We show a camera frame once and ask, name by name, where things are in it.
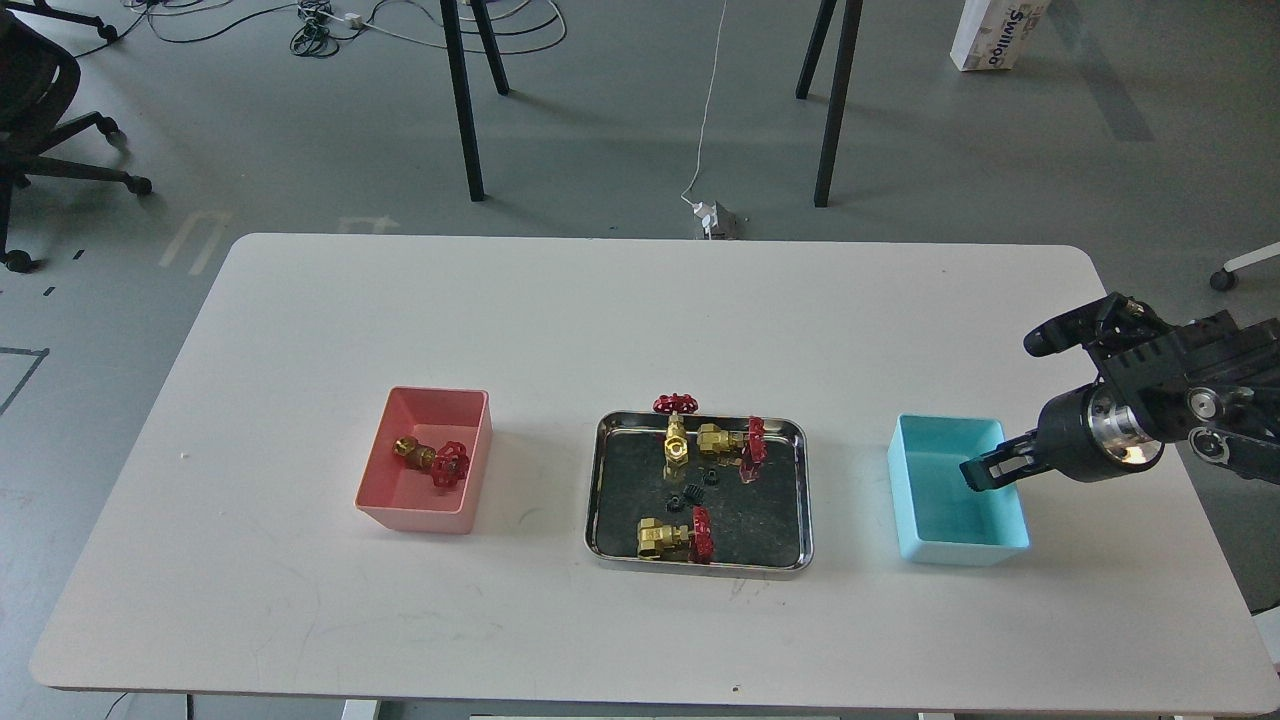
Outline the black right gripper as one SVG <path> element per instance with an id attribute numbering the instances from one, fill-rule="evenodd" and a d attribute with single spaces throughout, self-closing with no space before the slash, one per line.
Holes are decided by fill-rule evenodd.
<path id="1" fill-rule="evenodd" d="M 1002 489 L 1043 469 L 1091 483 L 1155 468 L 1165 443 L 1143 430 L 1112 386 L 1083 386 L 1050 400 L 1036 430 L 960 464 L 975 492 Z"/>

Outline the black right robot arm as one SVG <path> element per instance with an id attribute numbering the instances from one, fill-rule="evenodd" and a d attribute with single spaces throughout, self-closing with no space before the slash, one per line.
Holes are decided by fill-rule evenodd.
<path id="1" fill-rule="evenodd" d="M 1175 325 L 1111 293 L 1030 331 L 1033 357 L 1084 348 L 1097 370 L 1051 398 L 1037 425 L 960 469 L 975 492 L 1044 471 L 1091 483 L 1146 471 L 1167 445 L 1249 480 L 1279 478 L 1277 322 L 1230 313 Z"/>

